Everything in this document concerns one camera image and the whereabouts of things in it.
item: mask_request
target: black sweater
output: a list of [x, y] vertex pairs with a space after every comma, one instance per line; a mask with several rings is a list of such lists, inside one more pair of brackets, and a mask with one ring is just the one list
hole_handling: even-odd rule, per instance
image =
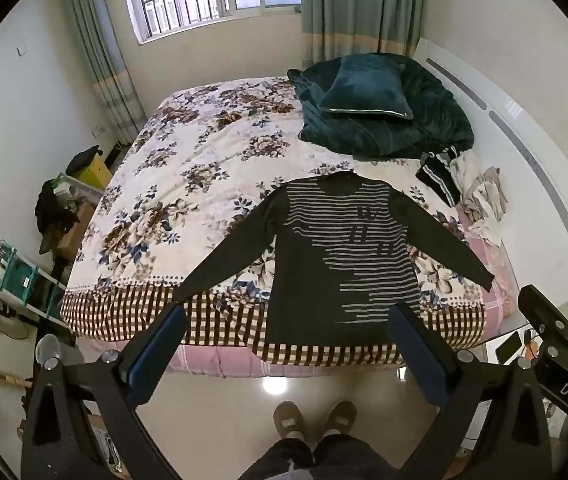
[[273, 191], [187, 279], [181, 303], [253, 263], [274, 236], [266, 342], [367, 346], [388, 342], [390, 306], [419, 310], [406, 244], [486, 290], [494, 276], [461, 240], [389, 184], [341, 171]]

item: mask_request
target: curtain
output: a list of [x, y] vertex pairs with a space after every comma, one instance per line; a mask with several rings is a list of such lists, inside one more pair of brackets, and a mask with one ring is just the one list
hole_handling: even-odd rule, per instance
[[106, 108], [116, 137], [135, 140], [147, 120], [110, 23], [106, 0], [66, 0], [93, 88]]
[[304, 68], [362, 52], [412, 56], [423, 0], [302, 0]]

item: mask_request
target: brown slipper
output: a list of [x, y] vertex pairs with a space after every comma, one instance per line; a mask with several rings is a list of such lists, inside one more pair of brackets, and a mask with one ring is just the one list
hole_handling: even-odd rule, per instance
[[355, 424], [356, 418], [357, 409], [355, 404], [349, 400], [342, 400], [338, 402], [329, 413], [321, 434], [325, 434], [330, 430], [337, 430], [339, 433], [348, 434], [353, 424]]
[[294, 402], [285, 400], [276, 407], [273, 413], [273, 420], [281, 438], [286, 438], [287, 434], [298, 431], [307, 440], [304, 416]]

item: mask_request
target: cardboard box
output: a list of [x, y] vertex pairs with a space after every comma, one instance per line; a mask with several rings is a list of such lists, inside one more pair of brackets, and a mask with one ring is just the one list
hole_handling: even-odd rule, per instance
[[75, 261], [75, 256], [77, 256], [77, 251], [80, 250], [82, 240], [84, 239], [84, 233], [90, 224], [93, 214], [95, 213], [95, 207], [93, 204], [88, 202], [83, 202], [79, 210], [77, 211], [77, 222], [69, 232], [67, 232], [61, 240], [59, 240], [56, 253], [63, 258], [69, 260], [70, 262]]

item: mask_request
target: black pants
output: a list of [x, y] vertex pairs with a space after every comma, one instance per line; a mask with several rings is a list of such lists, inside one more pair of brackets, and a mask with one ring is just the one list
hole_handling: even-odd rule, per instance
[[265, 480], [291, 469], [310, 469], [314, 480], [389, 480], [397, 469], [365, 442], [350, 435], [321, 439], [315, 452], [298, 438], [284, 438], [241, 475], [239, 480]]

